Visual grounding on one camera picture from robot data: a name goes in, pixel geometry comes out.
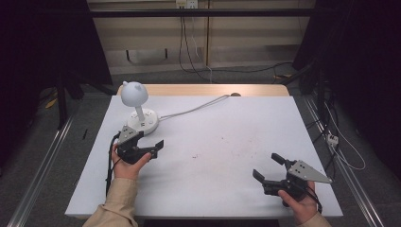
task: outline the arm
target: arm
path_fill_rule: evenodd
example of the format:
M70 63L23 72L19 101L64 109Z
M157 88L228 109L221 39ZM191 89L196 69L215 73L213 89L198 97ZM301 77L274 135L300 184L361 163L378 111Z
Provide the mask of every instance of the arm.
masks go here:
M139 170L149 161L150 153L145 154L134 165L120 160L113 147L112 159L114 163L114 180L107 194L106 202L99 205L96 211L85 222L89 226L134 226L138 224L133 219L133 203L135 201Z
M307 184L312 190L315 190L315 183L308 182ZM278 195L294 211L295 223L299 227L331 226L327 220L320 213L318 213L316 209L317 204L310 197L306 196L303 200L296 201L284 190L278 191Z

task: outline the lamp shade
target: lamp shade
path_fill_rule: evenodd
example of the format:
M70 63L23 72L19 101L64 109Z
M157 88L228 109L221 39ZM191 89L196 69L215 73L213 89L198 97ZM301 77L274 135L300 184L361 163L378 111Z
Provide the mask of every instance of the lamp shade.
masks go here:
M147 88L139 82L124 81L121 99L126 106L140 107L148 100Z

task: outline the lamp base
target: lamp base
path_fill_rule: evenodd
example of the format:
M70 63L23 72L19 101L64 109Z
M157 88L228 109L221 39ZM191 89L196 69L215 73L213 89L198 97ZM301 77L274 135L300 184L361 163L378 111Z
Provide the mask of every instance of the lamp base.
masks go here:
M144 134L149 134L156 130L159 125L159 117L153 110L143 109L145 120L139 120L137 112L132 112L128 118L127 125L135 131L143 131Z

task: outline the electrical outlet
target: electrical outlet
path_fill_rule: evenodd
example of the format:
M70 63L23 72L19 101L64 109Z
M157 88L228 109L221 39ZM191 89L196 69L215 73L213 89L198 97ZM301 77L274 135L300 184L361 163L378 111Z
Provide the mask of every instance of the electrical outlet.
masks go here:
M176 0L177 9L186 9L186 0Z
M186 0L186 8L187 9L197 9L198 8L198 0Z

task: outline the white lamp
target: white lamp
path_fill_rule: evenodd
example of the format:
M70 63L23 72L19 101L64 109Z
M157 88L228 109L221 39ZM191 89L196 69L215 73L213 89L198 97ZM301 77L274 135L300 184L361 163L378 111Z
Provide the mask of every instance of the white lamp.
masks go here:
M159 118L153 110L142 109L142 105L148 100L147 88L139 82L123 82L121 99L124 105L135 107L131 113L127 125L135 131L143 131L149 134L156 130Z

